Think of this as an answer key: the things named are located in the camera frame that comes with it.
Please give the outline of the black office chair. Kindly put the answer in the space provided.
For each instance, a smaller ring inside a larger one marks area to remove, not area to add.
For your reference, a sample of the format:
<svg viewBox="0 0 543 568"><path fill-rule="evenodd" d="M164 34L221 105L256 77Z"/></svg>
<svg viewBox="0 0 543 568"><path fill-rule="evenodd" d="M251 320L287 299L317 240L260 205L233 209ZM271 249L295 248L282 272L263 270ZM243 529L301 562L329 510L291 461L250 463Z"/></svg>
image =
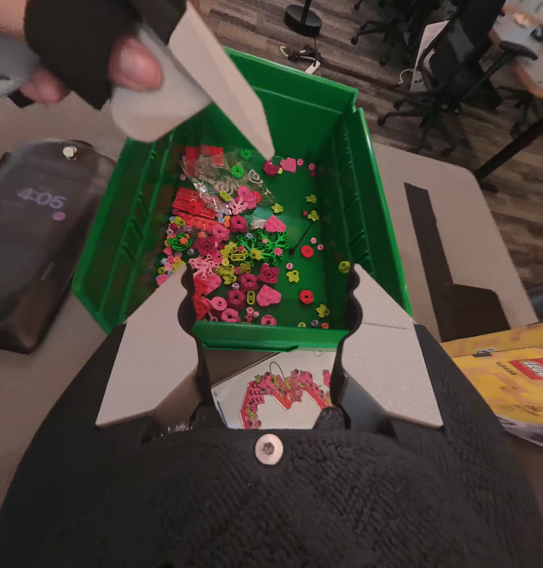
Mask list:
<svg viewBox="0 0 543 568"><path fill-rule="evenodd" d="M350 44L356 46L358 40L367 35L381 35L382 43L386 45L379 65L385 67L395 48L406 56L410 55L410 34L408 26L414 11L413 1L378 1L382 9L389 9L385 20L365 21L350 38Z"/></svg>
<svg viewBox="0 0 543 568"><path fill-rule="evenodd" d="M467 99L490 84L490 77L517 56L536 60L537 56L523 43L504 41L501 54L484 71L480 66L481 50L504 6L504 1L457 1L450 19L420 53L413 78L419 79L417 87L411 86L407 95L394 103L394 111L377 119L384 126L393 117L420 118L423 129L412 153L420 153L432 128L436 128L448 147L449 156L457 147L445 123L445 112L460 110Z"/></svg>

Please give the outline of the green plastic bin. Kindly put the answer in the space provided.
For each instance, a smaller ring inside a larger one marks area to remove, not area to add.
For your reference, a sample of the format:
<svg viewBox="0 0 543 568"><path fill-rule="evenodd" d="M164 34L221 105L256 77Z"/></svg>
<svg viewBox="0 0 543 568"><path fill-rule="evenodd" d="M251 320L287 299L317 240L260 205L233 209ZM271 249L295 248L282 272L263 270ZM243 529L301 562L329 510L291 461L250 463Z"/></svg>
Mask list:
<svg viewBox="0 0 543 568"><path fill-rule="evenodd" d="M371 137L355 105L358 91L245 53L229 54L263 103L275 156L310 151L322 168L315 185L328 216L328 257L364 268L411 313ZM202 144L254 151L214 104L153 143L126 139L72 284L75 297L106 333L125 323L158 288L176 150ZM197 320L192 333L215 350L335 351L348 334L348 270L345 275L343 330Z"/></svg>

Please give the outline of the person's left hand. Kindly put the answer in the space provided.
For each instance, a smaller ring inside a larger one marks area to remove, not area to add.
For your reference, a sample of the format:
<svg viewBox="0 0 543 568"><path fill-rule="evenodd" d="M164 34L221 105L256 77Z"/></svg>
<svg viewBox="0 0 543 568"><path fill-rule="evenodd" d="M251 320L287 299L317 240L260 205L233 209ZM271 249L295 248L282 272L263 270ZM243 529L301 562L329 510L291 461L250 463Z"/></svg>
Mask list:
<svg viewBox="0 0 543 568"><path fill-rule="evenodd" d="M29 1L0 1L0 36L9 36L25 44L24 19ZM141 43L133 24L119 25L115 43L109 52L108 85L133 91L159 89L162 69L154 55ZM70 89L47 68L38 65L19 87L20 99L30 104L53 104L62 101Z"/></svg>

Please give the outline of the wooden desk with black leg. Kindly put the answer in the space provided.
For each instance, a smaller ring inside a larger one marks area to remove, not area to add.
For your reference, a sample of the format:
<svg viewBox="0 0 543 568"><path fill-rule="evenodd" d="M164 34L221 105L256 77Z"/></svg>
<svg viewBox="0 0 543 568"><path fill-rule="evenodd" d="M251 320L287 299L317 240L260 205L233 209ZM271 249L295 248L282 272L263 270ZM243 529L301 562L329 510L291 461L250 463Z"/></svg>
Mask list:
<svg viewBox="0 0 543 568"><path fill-rule="evenodd" d="M508 1L502 8L489 37L500 46L509 39L523 39L523 47L529 48L537 56L536 60L525 62L523 55L509 64L511 71L523 85L525 91L532 97L543 101L543 21L539 20L514 2ZM483 165L474 171L474 177L484 191L496 193L497 188L485 179L518 152L527 148L532 142L543 135L543 117L533 122L527 129L517 135L502 150L497 152Z"/></svg>

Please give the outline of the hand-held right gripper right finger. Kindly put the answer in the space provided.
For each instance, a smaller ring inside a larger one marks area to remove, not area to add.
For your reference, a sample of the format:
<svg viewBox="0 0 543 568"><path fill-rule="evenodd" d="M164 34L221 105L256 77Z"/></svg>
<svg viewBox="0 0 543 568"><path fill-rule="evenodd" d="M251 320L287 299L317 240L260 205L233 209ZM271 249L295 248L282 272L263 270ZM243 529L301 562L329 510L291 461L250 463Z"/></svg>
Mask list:
<svg viewBox="0 0 543 568"><path fill-rule="evenodd" d="M439 429L444 425L415 321L367 271L349 271L349 334L337 351L342 382L332 401L356 430L382 430L389 419Z"/></svg>

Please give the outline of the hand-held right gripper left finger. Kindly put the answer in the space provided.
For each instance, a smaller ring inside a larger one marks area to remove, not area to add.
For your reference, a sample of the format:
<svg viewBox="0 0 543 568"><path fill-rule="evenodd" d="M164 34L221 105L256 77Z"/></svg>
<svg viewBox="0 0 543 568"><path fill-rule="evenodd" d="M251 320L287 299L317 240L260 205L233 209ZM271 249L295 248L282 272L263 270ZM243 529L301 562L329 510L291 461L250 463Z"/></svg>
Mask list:
<svg viewBox="0 0 543 568"><path fill-rule="evenodd" d="M180 424L214 406L204 352L191 333L193 293L192 270L181 266L128 317L97 427L140 418Z"/></svg>

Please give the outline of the lego instruction booklet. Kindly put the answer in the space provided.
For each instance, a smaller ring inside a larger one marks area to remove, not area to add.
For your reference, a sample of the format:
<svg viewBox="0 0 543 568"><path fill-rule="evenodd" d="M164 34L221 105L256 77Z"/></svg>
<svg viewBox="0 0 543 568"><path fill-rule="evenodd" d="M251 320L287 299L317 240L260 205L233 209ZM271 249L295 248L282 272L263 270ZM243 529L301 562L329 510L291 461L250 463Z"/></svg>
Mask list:
<svg viewBox="0 0 543 568"><path fill-rule="evenodd" d="M212 387L232 430L310 430L332 406L333 351L275 353Z"/></svg>

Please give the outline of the yellow lego box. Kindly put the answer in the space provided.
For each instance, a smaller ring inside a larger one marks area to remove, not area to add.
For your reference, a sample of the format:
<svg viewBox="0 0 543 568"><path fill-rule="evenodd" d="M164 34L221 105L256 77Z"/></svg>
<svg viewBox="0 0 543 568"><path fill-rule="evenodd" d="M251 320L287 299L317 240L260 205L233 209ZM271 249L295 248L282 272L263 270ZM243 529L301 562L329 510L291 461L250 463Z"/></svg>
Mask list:
<svg viewBox="0 0 543 568"><path fill-rule="evenodd" d="M543 447L543 323L442 347L506 432Z"/></svg>

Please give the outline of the black floor lamp base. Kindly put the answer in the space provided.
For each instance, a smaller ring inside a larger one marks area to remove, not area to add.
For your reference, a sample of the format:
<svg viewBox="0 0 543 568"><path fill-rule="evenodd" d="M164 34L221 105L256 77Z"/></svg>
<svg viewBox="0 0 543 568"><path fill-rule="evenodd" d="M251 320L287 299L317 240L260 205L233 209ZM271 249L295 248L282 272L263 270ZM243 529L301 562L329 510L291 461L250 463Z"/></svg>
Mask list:
<svg viewBox="0 0 543 568"><path fill-rule="evenodd" d="M311 10L312 1L304 1L303 5L290 4L284 11L284 23L293 32L310 39L320 35L323 21Z"/></svg>

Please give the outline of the clear plastic bag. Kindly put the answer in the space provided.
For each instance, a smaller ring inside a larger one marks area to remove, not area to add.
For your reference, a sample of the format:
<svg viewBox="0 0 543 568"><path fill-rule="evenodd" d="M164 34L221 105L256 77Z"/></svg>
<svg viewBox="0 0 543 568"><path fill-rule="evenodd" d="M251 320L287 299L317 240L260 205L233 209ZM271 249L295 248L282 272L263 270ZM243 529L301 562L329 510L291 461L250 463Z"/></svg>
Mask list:
<svg viewBox="0 0 543 568"><path fill-rule="evenodd" d="M184 146L179 150L183 174L199 198L218 214L246 214L276 198L263 177L261 153L226 146Z"/></svg>

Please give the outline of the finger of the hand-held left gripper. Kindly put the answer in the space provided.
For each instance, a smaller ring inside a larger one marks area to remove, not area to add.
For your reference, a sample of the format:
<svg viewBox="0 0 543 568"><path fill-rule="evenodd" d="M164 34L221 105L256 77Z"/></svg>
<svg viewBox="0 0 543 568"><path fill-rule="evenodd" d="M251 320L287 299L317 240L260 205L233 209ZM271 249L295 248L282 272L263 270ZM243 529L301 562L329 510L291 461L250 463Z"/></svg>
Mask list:
<svg viewBox="0 0 543 568"><path fill-rule="evenodd" d="M275 148L263 104L190 1L168 48L176 62L252 146L269 160Z"/></svg>

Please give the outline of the pile of lego pieces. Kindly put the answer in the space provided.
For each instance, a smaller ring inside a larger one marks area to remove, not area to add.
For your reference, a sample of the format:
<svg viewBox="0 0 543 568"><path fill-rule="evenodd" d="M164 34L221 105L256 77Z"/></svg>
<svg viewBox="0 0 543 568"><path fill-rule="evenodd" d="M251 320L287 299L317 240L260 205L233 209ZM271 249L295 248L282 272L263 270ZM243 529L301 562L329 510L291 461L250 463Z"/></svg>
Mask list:
<svg viewBox="0 0 543 568"><path fill-rule="evenodd" d="M156 284L188 265L200 322L343 330L349 263L327 255L328 216L315 185L322 168L310 151L269 159L281 166L274 177L263 172L275 204L224 215L183 174L183 148Z"/></svg>

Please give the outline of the black phone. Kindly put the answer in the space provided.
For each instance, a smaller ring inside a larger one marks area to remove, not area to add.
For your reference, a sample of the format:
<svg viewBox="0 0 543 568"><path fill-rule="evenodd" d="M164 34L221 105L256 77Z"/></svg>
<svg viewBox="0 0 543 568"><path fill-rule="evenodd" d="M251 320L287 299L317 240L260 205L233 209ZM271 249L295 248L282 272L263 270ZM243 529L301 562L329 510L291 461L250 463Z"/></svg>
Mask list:
<svg viewBox="0 0 543 568"><path fill-rule="evenodd" d="M69 294L115 162L49 138L0 159L0 349L30 354Z"/></svg>

